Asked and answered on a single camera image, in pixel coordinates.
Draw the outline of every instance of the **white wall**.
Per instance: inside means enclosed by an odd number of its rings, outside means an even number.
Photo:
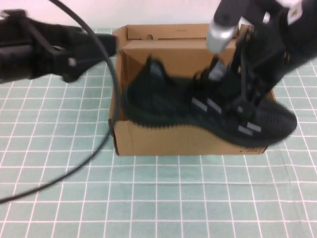
[[[298,0],[281,0],[292,5]],[[209,23],[220,0],[62,0],[91,27],[126,24]],[[39,21],[76,25],[48,0],[0,0],[0,9],[21,8]]]

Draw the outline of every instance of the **green grid mat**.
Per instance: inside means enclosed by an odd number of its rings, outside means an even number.
[[[120,157],[110,141],[70,179],[1,205],[0,238],[317,237],[315,70],[317,60],[275,87],[299,126],[264,154]],[[97,147],[111,85],[99,64],[69,85],[47,76],[0,86],[1,197],[62,175]]]

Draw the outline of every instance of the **shoe upper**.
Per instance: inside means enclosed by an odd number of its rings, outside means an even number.
[[[256,105],[232,106],[241,95],[241,80],[228,71],[214,59],[199,79],[177,78],[167,75],[158,60],[148,58],[129,85],[128,98],[152,115],[184,117],[188,123],[212,125],[236,138],[279,141],[296,129],[296,116],[268,97]]]

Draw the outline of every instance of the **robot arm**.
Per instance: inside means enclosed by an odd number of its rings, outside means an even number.
[[[82,28],[41,23],[28,18],[23,10],[6,10],[1,16],[0,83],[46,74],[62,76],[70,83],[104,60]],[[115,55],[115,36],[97,37],[108,55]]]
[[[266,13],[270,19],[263,22]],[[222,0],[210,24],[207,46],[211,52],[222,52],[241,17],[252,23],[252,30],[237,40],[228,70],[238,74],[241,69],[244,87],[255,91],[252,85],[260,85],[256,90],[260,99],[284,75],[317,57],[316,13],[317,0],[302,0],[292,8],[275,0]]]

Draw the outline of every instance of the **black sneaker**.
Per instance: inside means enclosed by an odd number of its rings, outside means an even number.
[[[241,80],[217,58],[194,79],[171,77],[160,61],[148,58],[124,89],[122,107],[139,125],[198,126],[245,147],[278,143],[297,126],[293,113],[267,97],[241,100]]]

